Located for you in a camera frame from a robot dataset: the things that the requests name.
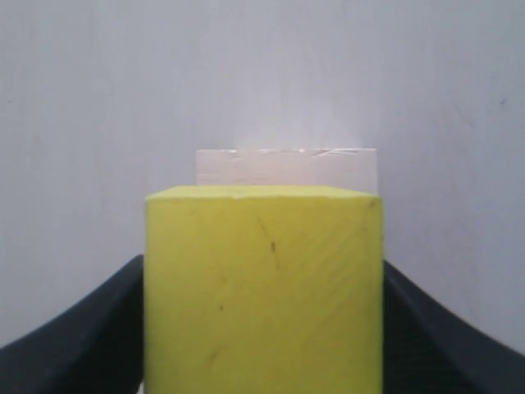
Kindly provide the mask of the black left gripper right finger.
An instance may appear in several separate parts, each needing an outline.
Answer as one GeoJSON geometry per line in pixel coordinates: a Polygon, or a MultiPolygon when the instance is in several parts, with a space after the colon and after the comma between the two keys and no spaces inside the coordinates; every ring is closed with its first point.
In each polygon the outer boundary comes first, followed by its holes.
{"type": "Polygon", "coordinates": [[[385,393],[522,393],[524,357],[450,312],[390,263],[383,282],[385,393]]]}

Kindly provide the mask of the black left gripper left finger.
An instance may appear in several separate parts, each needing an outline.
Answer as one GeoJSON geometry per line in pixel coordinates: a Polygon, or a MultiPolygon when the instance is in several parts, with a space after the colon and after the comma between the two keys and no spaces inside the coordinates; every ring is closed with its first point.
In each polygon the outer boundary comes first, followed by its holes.
{"type": "Polygon", "coordinates": [[[144,258],[1,349],[3,393],[136,393],[144,379],[144,258]]]}

